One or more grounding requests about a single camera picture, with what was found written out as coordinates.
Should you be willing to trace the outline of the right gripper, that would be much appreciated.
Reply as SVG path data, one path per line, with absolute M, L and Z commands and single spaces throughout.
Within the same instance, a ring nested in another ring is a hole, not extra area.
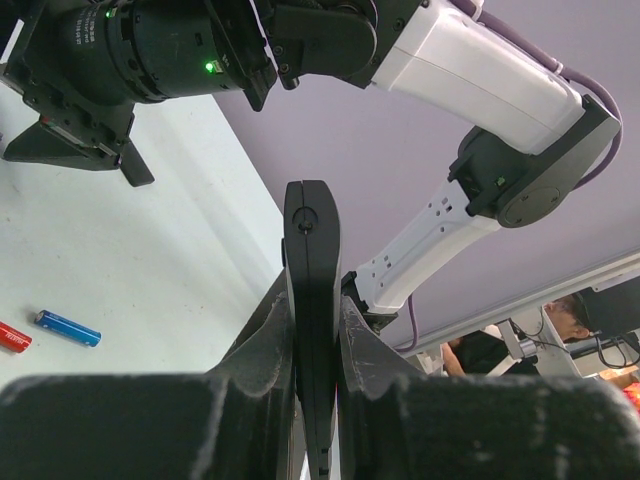
M 130 142 L 133 104 L 97 104 L 85 98 L 62 69 L 56 8 L 69 12 L 83 1 L 3 1 L 1 44 L 9 53 L 1 82 L 39 114 L 36 123 L 6 147 L 3 158 L 87 171 L 120 168 L 128 183 L 143 187 L 154 176 Z M 117 156 L 94 150 L 122 150 Z

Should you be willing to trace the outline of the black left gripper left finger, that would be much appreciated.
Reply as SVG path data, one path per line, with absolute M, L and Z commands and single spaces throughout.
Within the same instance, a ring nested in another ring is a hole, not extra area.
M 15 380 L 1 392 L 1 475 L 288 479 L 293 343 L 278 277 L 208 372 Z

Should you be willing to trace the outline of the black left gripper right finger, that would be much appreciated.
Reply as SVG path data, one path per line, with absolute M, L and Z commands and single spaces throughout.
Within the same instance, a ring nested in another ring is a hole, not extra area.
M 337 389 L 345 479 L 635 479 L 639 416 L 603 381 L 429 376 L 343 297 Z

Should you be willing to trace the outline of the black remote control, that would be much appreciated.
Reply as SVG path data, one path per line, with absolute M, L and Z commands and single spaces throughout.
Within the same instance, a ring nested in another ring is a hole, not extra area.
M 341 231 L 321 180 L 287 185 L 283 255 L 289 312 L 296 327 L 296 387 L 310 477 L 328 479 L 335 418 Z

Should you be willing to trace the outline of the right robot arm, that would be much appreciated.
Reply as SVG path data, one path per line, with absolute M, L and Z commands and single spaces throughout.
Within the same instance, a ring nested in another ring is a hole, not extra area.
M 375 333 L 454 255 L 549 215 L 617 154 L 622 121 L 593 79 L 478 1 L 5 1 L 2 81 L 38 121 L 10 161 L 153 175 L 133 109 L 303 75 L 399 90 L 472 124 L 443 191 L 342 274 L 328 186 L 292 182 L 283 271 L 200 375 L 34 376 L 1 394 L 7 477 L 288 479 L 293 416 L 310 474 L 345 479 L 635 479 L 639 418 L 578 378 L 429 376 Z

